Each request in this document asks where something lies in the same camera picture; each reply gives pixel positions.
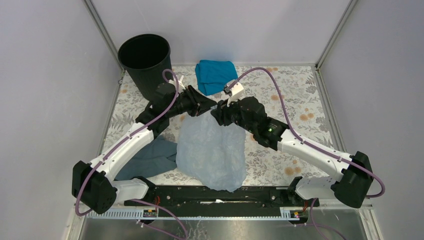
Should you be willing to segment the light blue plastic trash bag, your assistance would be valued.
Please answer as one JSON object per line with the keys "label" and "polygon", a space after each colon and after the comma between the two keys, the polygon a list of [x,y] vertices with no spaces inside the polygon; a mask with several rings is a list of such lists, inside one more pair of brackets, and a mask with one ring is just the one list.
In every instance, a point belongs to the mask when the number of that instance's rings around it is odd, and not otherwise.
{"label": "light blue plastic trash bag", "polygon": [[234,192],[247,177],[245,142],[243,128],[220,126],[210,111],[187,116],[177,140],[177,169],[212,190]]}

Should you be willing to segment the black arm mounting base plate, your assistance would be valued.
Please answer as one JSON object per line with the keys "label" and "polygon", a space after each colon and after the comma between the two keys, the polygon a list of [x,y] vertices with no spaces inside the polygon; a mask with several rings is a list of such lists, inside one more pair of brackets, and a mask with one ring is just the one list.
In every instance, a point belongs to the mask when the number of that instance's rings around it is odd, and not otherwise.
{"label": "black arm mounting base plate", "polygon": [[213,190],[205,186],[159,185],[149,189],[136,202],[126,200],[125,206],[156,204],[170,212],[191,214],[216,214],[218,216],[270,213],[276,208],[293,208],[300,212],[310,206],[318,207],[318,200],[304,200],[290,187],[242,186],[233,192]]}

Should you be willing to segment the black plastic trash bin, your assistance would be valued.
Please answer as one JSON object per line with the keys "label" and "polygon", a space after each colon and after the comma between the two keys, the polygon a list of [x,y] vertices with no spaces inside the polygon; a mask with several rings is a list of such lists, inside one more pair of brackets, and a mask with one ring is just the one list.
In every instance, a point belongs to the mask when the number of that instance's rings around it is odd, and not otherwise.
{"label": "black plastic trash bin", "polygon": [[163,71],[172,69],[169,42],[156,34],[137,35],[120,46],[117,56],[141,95],[154,99],[157,87],[165,82]]}

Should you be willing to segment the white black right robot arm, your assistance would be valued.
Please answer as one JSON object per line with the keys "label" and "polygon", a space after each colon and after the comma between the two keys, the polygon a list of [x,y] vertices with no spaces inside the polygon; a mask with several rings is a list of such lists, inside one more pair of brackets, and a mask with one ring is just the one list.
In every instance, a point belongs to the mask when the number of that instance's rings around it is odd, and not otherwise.
{"label": "white black right robot arm", "polygon": [[259,145],[300,158],[328,175],[295,179],[286,193],[291,205],[299,206],[314,198],[336,199],[358,209],[367,198],[375,177],[365,153],[351,155],[301,137],[286,123],[268,116],[255,97],[230,104],[221,100],[211,115],[220,126],[235,124],[251,133]]}

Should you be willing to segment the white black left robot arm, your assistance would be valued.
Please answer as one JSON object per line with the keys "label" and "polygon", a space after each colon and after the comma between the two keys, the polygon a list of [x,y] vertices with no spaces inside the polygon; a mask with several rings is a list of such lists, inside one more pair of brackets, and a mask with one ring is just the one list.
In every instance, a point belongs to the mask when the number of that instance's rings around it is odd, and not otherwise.
{"label": "white black left robot arm", "polygon": [[197,117],[217,104],[191,85],[179,90],[172,83],[162,83],[154,95],[131,128],[105,153],[74,165],[71,193],[76,208],[83,203],[90,211],[103,214],[113,205],[133,199],[144,206],[152,204],[155,192],[146,180],[140,176],[117,180],[118,173],[169,126],[170,118],[184,113]]}

